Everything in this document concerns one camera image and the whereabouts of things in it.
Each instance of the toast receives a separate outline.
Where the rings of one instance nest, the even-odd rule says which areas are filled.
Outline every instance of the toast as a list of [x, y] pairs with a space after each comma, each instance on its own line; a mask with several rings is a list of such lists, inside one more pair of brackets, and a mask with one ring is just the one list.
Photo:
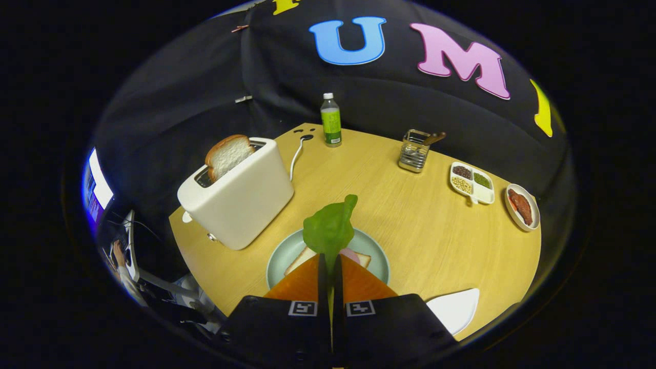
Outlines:
[[205, 165], [209, 167], [207, 174], [212, 182], [216, 182], [229, 170], [248, 158], [255, 148], [245, 135], [232, 135], [214, 145], [205, 156]]
[[[369, 262], [371, 261], [371, 256], [356, 251], [353, 252], [357, 255], [360, 265], [364, 268], [367, 268]], [[285, 276], [291, 273], [291, 271], [296, 269], [299, 265], [305, 263], [307, 260], [309, 260], [316, 254], [317, 253], [310, 250], [308, 246], [305, 246], [305, 248], [303, 249], [303, 251], [300, 252], [298, 257], [289, 265], [289, 267], [287, 267], [287, 270], [285, 271]]]

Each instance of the pink letter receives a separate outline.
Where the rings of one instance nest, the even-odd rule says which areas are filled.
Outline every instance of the pink letter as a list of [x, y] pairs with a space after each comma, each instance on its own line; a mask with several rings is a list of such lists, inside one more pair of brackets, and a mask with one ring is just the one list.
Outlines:
[[411, 23], [410, 27], [419, 31], [424, 40], [426, 60], [417, 64], [420, 71], [449, 77], [451, 70], [444, 65], [444, 54], [461, 80], [468, 81], [476, 68], [481, 66], [481, 76], [476, 78], [476, 85], [492, 95], [510, 100], [501, 69], [501, 55], [478, 42], [472, 42], [467, 51], [462, 50], [446, 32], [428, 24]]

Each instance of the blue letter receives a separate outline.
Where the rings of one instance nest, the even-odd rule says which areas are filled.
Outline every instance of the blue letter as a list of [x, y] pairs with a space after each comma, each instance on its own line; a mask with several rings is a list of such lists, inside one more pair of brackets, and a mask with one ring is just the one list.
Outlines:
[[353, 18], [352, 22], [362, 27], [365, 36], [365, 46], [357, 51], [342, 49], [337, 30], [344, 24], [341, 20], [329, 20], [310, 27], [316, 40], [317, 53], [323, 61], [343, 66], [365, 64], [380, 58], [385, 52], [385, 40], [380, 28], [381, 24], [387, 22], [385, 18], [360, 16]]

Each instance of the small white plate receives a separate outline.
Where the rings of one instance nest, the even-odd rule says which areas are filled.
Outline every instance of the small white plate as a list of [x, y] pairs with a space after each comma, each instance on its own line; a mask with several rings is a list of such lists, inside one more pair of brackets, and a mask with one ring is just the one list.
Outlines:
[[[517, 192], [518, 194], [524, 196], [529, 202], [529, 205], [531, 206], [531, 218], [533, 219], [533, 222], [530, 225], [526, 225], [526, 223], [524, 223], [524, 218], [520, 215], [520, 212], [515, 210], [514, 204], [510, 201], [508, 190]], [[512, 220], [514, 220], [522, 230], [531, 232], [537, 228], [537, 226], [540, 224], [540, 211], [537, 208], [535, 200], [528, 191], [526, 191], [522, 186], [512, 183], [506, 187], [506, 191], [504, 192], [503, 197], [505, 199], [506, 209], [508, 209]]]
[[426, 302], [445, 328], [455, 336], [471, 323], [478, 306], [477, 288], [439, 296]]
[[[461, 175], [457, 175], [456, 173], [453, 172], [453, 168], [455, 168], [455, 167], [464, 167], [465, 169], [469, 170], [469, 172], [472, 174], [472, 178], [469, 179], [469, 178], [463, 177]], [[465, 196], [468, 196], [472, 200], [473, 204], [478, 204], [479, 202], [482, 202], [483, 204], [492, 204], [492, 203], [494, 203], [494, 199], [495, 199], [495, 196], [494, 196], [494, 183], [492, 183], [492, 178], [490, 178], [489, 175], [487, 175], [486, 173], [484, 173], [484, 172], [482, 172], [482, 171], [480, 171], [476, 168], [472, 168], [469, 165], [466, 165], [466, 164], [463, 164], [463, 163], [460, 163], [460, 162], [453, 162], [451, 164], [451, 168], [449, 170], [450, 170], [449, 182], [451, 183], [451, 187], [453, 187], [453, 189], [456, 190], [456, 192], [460, 192], [461, 194], [463, 194]], [[476, 183], [476, 181], [474, 180], [474, 175], [475, 174], [479, 174], [479, 175], [483, 176], [483, 178], [487, 179], [487, 181], [490, 183], [491, 188], [487, 188], [483, 185], [480, 185], [480, 184]], [[468, 194], [467, 192], [457, 188], [455, 186], [455, 184], [453, 183], [454, 178], [460, 178], [460, 179], [464, 180], [465, 182], [469, 183], [469, 185], [472, 187], [472, 193]]]

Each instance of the white toaster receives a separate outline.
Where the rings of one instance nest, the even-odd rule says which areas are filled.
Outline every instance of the white toaster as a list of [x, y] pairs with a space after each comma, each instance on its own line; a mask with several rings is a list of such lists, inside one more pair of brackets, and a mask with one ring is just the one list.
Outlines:
[[276, 142], [249, 140], [255, 152], [215, 183], [204, 165], [178, 189], [180, 205], [191, 218], [233, 250], [248, 246], [294, 194]]

